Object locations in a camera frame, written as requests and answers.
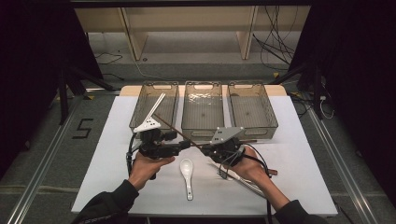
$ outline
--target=white table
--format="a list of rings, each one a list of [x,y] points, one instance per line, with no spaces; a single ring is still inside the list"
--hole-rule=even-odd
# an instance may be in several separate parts
[[[263,155],[268,167],[278,170],[278,175],[272,180],[289,199],[298,199],[309,214],[324,217],[337,215],[291,99],[289,96],[269,98],[279,127],[273,139],[254,146]],[[136,96],[116,97],[72,212],[78,213],[94,195],[113,191],[128,177],[125,153],[132,136],[129,123],[136,102]],[[225,99],[223,103],[224,111],[228,111]],[[179,129],[182,108],[183,98],[180,97],[176,125]],[[227,115],[225,124],[230,126]],[[179,171],[179,163],[185,158],[194,163],[192,201],[187,201],[185,182]],[[209,158],[196,147],[181,151],[173,163],[164,166],[157,178],[148,181],[140,190],[140,196],[129,213],[146,217],[266,215],[264,198],[235,180],[221,179],[217,169],[208,161]]]

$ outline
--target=black sleeve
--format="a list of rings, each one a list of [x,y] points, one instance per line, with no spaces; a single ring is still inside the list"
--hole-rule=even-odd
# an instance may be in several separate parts
[[[325,224],[327,221],[323,217],[309,215],[300,205],[300,202],[295,200],[275,213],[276,219],[281,224]]]
[[[113,192],[102,192],[94,196],[81,210],[72,223],[127,223],[128,211],[139,193],[124,180]]]

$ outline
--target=white spoon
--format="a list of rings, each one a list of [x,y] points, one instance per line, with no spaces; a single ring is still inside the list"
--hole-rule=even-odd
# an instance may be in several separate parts
[[[184,159],[180,162],[180,171],[186,179],[186,188],[187,188],[187,200],[192,201],[192,189],[191,189],[191,175],[192,175],[192,161],[189,159]]]

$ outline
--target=transparent container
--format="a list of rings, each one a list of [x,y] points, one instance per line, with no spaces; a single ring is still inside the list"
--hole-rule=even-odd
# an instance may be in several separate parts
[[[162,93],[165,93],[165,96],[154,113],[175,127],[179,100],[178,83],[168,81],[146,81],[142,85],[142,90],[140,91],[139,98],[137,99],[136,108],[134,109],[134,114],[132,115],[129,125],[132,131],[134,131],[135,127],[142,124],[143,120],[149,114],[149,111],[155,105]],[[154,115],[152,117],[161,123],[161,130],[164,133],[171,130],[171,128],[162,121],[156,119]]]
[[[182,132],[193,141],[210,141],[218,127],[224,127],[221,83],[187,81]]]
[[[227,89],[231,124],[245,128],[239,139],[273,138],[278,124],[262,82],[231,81]]]

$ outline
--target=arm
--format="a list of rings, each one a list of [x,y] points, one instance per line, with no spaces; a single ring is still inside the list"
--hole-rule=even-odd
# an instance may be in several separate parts
[[[174,157],[152,160],[137,152],[128,180],[124,180],[113,192],[102,192],[94,196],[72,223],[95,223],[103,220],[107,220],[107,223],[127,223],[128,211],[139,195],[138,191],[145,187],[146,182],[163,165],[174,160]]]
[[[245,147],[245,150],[246,155],[257,158],[253,149]],[[327,223],[321,217],[307,214],[298,201],[291,202],[272,182],[258,162],[243,158],[230,169],[260,188],[276,210],[276,218],[280,223]]]

